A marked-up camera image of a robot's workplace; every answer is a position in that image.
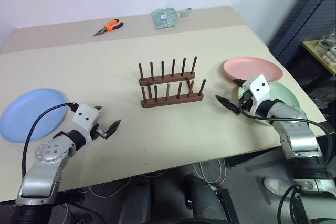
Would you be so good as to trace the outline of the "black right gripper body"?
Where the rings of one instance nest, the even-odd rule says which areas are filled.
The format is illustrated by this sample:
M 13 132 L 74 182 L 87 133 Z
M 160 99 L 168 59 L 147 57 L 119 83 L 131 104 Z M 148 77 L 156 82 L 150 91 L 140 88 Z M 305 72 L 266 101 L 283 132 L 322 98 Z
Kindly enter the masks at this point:
M 253 106 L 252 93 L 250 90 L 245 91 L 239 98 L 238 107 L 242 111 L 249 112 Z

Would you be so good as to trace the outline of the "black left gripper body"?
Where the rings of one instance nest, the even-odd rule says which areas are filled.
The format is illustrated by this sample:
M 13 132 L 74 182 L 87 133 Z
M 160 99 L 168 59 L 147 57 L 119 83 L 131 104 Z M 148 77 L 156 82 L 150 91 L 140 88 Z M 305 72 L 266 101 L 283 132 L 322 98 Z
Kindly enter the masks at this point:
M 90 131 L 90 137 L 91 137 L 92 140 L 95 140 L 95 139 L 97 139 L 98 137 L 101 137 L 101 138 L 103 138 L 103 139 L 106 139 L 106 136 L 107 136 L 106 132 L 103 131 L 103 130 L 101 130 L 101 129 L 99 128 L 99 124 L 98 124 L 98 123 L 96 123 L 96 124 L 92 127 L 92 129 L 91 129 L 91 131 Z

